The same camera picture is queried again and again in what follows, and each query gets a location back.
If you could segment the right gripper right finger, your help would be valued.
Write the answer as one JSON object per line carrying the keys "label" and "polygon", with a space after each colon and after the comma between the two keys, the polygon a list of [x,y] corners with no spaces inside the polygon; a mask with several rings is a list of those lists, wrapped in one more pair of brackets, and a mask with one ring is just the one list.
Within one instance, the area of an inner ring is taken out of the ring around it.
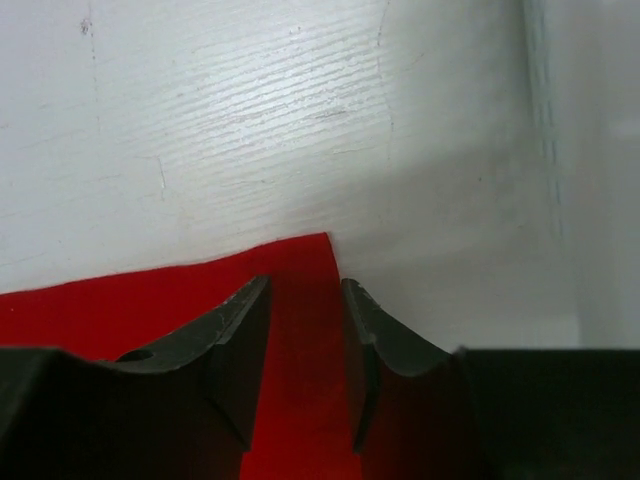
{"label": "right gripper right finger", "polygon": [[446,352],[341,283],[353,449],[366,479],[635,479],[639,354]]}

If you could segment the red t shirt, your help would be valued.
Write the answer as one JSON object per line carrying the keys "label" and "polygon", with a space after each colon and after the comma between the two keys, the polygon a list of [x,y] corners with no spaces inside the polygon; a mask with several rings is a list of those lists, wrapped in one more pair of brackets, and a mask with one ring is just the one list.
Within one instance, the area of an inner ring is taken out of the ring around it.
{"label": "red t shirt", "polygon": [[271,325],[241,477],[357,479],[339,271],[325,233],[205,263],[8,293],[1,298],[1,341],[113,360],[211,310],[258,275],[271,279]]}

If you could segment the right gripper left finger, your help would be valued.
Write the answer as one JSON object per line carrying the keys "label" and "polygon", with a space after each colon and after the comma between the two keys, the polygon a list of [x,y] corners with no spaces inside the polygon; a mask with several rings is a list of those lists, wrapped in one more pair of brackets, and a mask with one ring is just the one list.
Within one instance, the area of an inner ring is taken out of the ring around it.
{"label": "right gripper left finger", "polygon": [[215,309],[122,355],[1,352],[5,479],[236,479],[252,444],[270,327],[257,276]]}

